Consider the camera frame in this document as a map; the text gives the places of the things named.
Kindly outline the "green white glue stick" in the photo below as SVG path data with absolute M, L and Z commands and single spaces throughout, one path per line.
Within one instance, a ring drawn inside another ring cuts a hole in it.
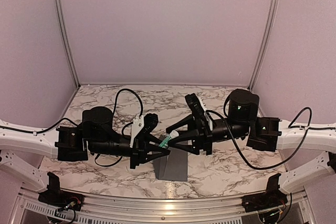
M 168 148 L 169 146 L 169 141 L 171 140 L 171 137 L 169 135 L 167 135 L 162 142 L 159 144 L 160 148 Z

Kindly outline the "white glue stick cap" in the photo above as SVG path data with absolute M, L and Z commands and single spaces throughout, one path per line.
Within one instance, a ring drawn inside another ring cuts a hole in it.
M 171 139 L 174 139 L 174 138 L 179 136 L 179 133 L 178 133 L 178 131 L 173 130 L 172 132 L 169 133 L 169 136 L 170 136 Z

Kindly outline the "dark grey envelope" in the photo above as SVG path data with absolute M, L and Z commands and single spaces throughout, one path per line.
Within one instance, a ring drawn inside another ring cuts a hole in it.
M 186 182 L 188 177 L 188 153 L 168 147 L 170 154 L 155 159 L 152 164 L 154 167 L 155 178 L 172 182 Z

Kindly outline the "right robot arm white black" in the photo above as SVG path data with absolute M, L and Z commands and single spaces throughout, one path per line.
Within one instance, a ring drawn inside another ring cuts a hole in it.
M 238 139 L 257 151 L 274 152 L 291 149 L 320 150 L 321 154 L 298 168 L 268 178 L 262 193 L 246 195 L 242 207 L 246 212 L 260 211 L 286 204 L 296 189 L 318 178 L 335 174 L 335 124 L 300 124 L 296 120 L 259 117 L 259 96 L 235 89 L 226 98 L 223 113 L 208 110 L 195 94 L 185 97 L 190 115 L 166 129 L 177 132 L 169 147 L 192 154 L 211 154 L 216 142 Z

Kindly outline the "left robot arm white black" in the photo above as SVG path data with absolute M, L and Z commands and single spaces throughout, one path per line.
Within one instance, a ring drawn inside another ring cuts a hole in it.
M 60 211 L 79 211 L 82 194 L 61 190 L 57 175 L 29 167 L 13 152 L 39 154 L 63 162 L 87 161 L 89 153 L 128 157 L 131 169 L 170 154 L 151 134 L 158 124 L 156 114 L 139 116 L 132 124 L 131 134 L 126 136 L 113 130 L 112 121 L 113 112 L 103 106 L 83 111 L 81 123 L 74 127 L 57 123 L 39 130 L 1 121 L 1 169 L 23 179 L 39 194 L 40 202 L 56 206 Z

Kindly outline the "front aluminium rail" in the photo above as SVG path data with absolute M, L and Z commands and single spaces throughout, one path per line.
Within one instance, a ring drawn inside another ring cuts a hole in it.
M 194 199 L 130 198 L 82 193 L 75 223 L 260 223 L 272 209 L 246 212 L 243 195 Z M 20 188 L 8 223 L 69 222 L 71 212 L 38 201 L 34 191 Z

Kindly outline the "right aluminium frame post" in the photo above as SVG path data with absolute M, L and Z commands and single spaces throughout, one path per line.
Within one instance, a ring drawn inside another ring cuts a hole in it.
M 279 0 L 270 0 L 265 29 L 262 35 L 262 40 L 261 40 L 261 44 L 258 50 L 255 66 L 253 68 L 253 72 L 251 74 L 251 78 L 250 78 L 249 85 L 248 85 L 248 90 L 250 91 L 253 91 L 257 84 L 257 80 L 258 80 L 258 77 L 259 77 L 259 74 L 262 68 L 262 64 L 266 56 L 266 51 L 267 51 L 268 43 L 270 40 L 272 28 L 274 26 L 274 22 L 276 19 L 278 5 L 279 5 Z

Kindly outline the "aluminium frame post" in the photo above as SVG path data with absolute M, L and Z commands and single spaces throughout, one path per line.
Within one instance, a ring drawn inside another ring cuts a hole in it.
M 80 88 L 80 81 L 79 81 L 78 74 L 76 71 L 75 61 L 72 56 L 71 46 L 70 46 L 70 42 L 68 38 L 66 22 L 65 22 L 63 7 L 62 7 L 62 1 L 54 0 L 54 3 L 55 3 L 55 9 L 56 9 L 57 22 L 58 22 L 58 26 L 60 30 L 60 36 L 62 40 L 62 45 L 64 47 L 70 75 L 71 75 L 72 82 L 74 83 L 75 88 L 78 90 Z
M 276 19 L 278 5 L 279 5 L 279 0 L 270 0 L 265 29 L 262 35 L 262 40 L 261 40 L 261 44 L 258 50 L 255 66 L 253 68 L 253 72 L 251 74 L 251 78 L 250 78 L 249 85 L 248 85 L 248 90 L 250 91 L 253 91 L 257 84 L 257 80 L 258 80 L 258 77 L 259 77 L 259 74 L 262 68 L 262 64 L 266 56 L 266 51 L 267 51 L 268 43 L 270 40 L 272 28 L 274 26 L 274 22 Z

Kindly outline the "left aluminium frame post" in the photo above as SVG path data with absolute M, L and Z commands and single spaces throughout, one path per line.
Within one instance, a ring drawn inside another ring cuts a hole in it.
M 63 7 L 62 7 L 62 1 L 54 0 L 54 3 L 55 3 L 55 9 L 56 9 L 57 22 L 58 22 L 58 26 L 60 30 L 60 36 L 62 40 L 62 45 L 64 47 L 70 75 L 71 75 L 72 82 L 74 83 L 75 88 L 78 90 L 80 88 L 80 81 L 79 81 L 78 74 L 76 71 L 75 61 L 72 56 L 71 46 L 70 46 L 70 42 L 68 38 L 66 22 L 65 22 Z

